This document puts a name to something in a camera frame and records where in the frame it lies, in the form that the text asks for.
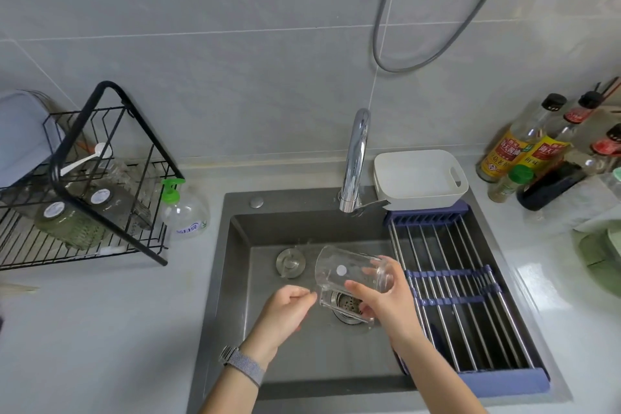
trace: spice jar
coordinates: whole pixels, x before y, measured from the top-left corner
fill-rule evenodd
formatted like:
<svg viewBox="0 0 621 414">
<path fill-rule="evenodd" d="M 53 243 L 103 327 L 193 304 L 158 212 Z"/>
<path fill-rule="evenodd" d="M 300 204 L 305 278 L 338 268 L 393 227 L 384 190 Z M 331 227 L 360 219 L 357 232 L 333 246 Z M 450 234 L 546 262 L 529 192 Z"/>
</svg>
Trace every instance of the spice jar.
<svg viewBox="0 0 621 414">
<path fill-rule="evenodd" d="M 522 185 L 529 183 L 533 176 L 532 169 L 519 164 L 502 177 L 498 183 L 492 185 L 487 192 L 487 196 L 493 202 L 504 203 L 509 198 L 509 195 L 515 193 Z"/>
</svg>

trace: faucet spout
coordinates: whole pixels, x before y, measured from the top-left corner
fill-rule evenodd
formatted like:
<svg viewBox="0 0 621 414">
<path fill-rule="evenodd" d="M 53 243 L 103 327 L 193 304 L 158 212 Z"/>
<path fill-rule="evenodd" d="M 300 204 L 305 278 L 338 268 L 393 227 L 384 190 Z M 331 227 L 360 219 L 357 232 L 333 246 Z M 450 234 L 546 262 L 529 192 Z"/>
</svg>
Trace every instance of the faucet spout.
<svg viewBox="0 0 621 414">
<path fill-rule="evenodd" d="M 358 189 L 360 188 L 362 165 L 365 161 L 366 140 L 369 135 L 370 120 L 371 112 L 367 108 L 361 108 L 357 111 L 356 117 L 353 120 L 352 135 L 345 163 L 345 178 L 343 180 L 343 187 L 338 194 L 340 199 L 338 207 L 345 213 L 352 213 L 362 206 L 358 196 Z"/>
</svg>

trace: black bottle cap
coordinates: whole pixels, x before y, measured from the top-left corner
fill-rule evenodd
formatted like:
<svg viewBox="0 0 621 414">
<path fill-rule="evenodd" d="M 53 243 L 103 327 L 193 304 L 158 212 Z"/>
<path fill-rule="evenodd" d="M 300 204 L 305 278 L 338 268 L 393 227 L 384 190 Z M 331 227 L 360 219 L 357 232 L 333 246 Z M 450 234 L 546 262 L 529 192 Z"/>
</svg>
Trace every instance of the black bottle cap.
<svg viewBox="0 0 621 414">
<path fill-rule="evenodd" d="M 604 100 L 605 98 L 601 93 L 589 90 L 586 94 L 580 97 L 578 105 L 588 108 L 589 110 L 595 110 Z"/>
<path fill-rule="evenodd" d="M 541 106 L 549 112 L 558 112 L 566 103 L 567 99 L 560 93 L 551 93 L 541 103 Z"/>
<path fill-rule="evenodd" d="M 621 143 L 621 123 L 617 123 L 606 131 L 606 136 L 615 143 Z"/>
</svg>

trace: gray woven watch band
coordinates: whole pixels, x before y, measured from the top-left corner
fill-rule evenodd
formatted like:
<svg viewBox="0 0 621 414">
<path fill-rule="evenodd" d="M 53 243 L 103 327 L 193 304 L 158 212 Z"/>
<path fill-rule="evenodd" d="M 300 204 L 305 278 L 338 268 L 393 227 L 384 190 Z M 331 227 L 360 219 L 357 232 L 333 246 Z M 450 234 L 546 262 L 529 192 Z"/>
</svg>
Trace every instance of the gray woven watch band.
<svg viewBox="0 0 621 414">
<path fill-rule="evenodd" d="M 224 347 L 224 350 L 220 355 L 220 362 L 224 365 L 229 364 L 232 367 L 235 367 L 245 376 L 250 378 L 256 386 L 261 387 L 261 382 L 263 381 L 263 375 L 265 375 L 265 372 L 261 369 L 257 362 L 242 354 L 239 351 L 239 348 L 229 346 Z"/>
</svg>

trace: hand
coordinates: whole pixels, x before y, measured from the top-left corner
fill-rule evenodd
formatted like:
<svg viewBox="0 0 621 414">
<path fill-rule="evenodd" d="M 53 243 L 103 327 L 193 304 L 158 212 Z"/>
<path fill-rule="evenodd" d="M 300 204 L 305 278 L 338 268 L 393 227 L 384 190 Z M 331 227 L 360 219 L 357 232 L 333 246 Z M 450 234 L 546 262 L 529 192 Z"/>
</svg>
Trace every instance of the hand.
<svg viewBox="0 0 621 414">
<path fill-rule="evenodd" d="M 392 275 L 393 285 L 386 293 L 379 293 L 363 284 L 347 280 L 345 287 L 359 300 L 365 317 L 377 317 L 382 323 L 392 347 L 403 353 L 411 340 L 422 336 L 414 298 L 401 265 L 394 259 L 380 256 L 388 261 L 386 272 Z"/>
<path fill-rule="evenodd" d="M 267 369 L 278 347 L 300 330 L 302 320 L 316 300 L 317 294 L 307 288 L 282 287 L 266 301 L 240 351 L 258 362 L 263 370 Z"/>
</svg>

